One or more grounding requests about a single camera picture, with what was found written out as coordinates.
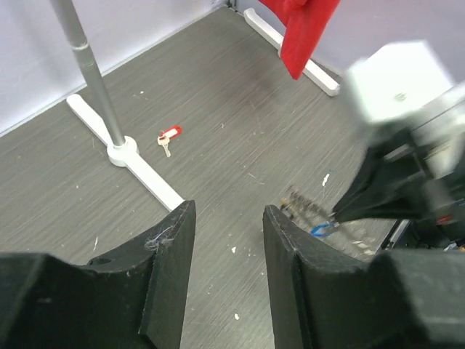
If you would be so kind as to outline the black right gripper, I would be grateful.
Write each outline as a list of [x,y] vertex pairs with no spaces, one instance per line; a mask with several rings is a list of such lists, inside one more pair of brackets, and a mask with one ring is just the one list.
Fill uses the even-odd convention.
[[464,86],[397,123],[364,125],[369,149],[334,219],[416,220],[464,246]]

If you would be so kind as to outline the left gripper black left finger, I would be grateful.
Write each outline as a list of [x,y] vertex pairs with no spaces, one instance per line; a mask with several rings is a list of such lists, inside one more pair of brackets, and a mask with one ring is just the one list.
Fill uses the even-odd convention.
[[178,348],[195,224],[195,202],[185,201],[86,265],[3,253],[1,346]]

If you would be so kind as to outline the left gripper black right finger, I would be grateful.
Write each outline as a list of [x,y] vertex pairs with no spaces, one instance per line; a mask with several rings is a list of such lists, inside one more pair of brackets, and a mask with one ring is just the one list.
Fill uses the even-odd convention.
[[394,249],[370,262],[263,214],[277,348],[462,348],[464,253]]

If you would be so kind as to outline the metal disc with keyrings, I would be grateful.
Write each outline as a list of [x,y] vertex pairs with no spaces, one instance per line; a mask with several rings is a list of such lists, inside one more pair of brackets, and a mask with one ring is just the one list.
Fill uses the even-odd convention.
[[280,210],[297,225],[306,229],[319,224],[338,225],[333,215],[316,200],[307,198],[297,188],[290,186],[280,203]]

